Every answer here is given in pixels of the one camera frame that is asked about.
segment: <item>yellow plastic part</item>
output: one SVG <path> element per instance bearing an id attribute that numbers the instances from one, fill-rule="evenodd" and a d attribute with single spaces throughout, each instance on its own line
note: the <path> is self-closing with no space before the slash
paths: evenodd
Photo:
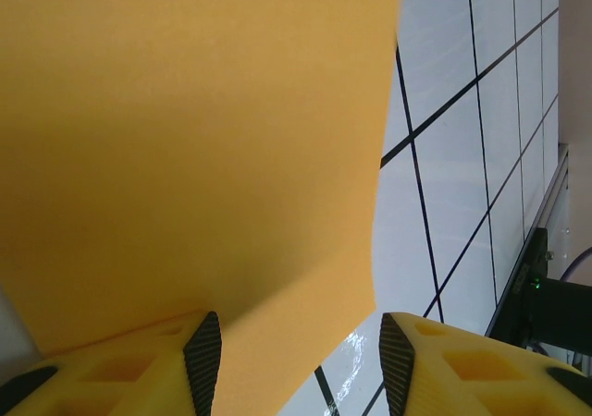
<path id="1" fill-rule="evenodd" d="M 392 314 L 415 350 L 405 416 L 583 416 L 590 409 L 552 379 L 571 366 L 407 313 Z"/>
<path id="2" fill-rule="evenodd" d="M 399 0 L 0 0 L 0 283 L 44 354 L 195 310 L 275 414 L 375 307 Z"/>
<path id="3" fill-rule="evenodd" d="M 195 416 L 182 350 L 204 317 L 196 313 L 40 362 L 33 369 L 59 370 L 8 416 Z"/>

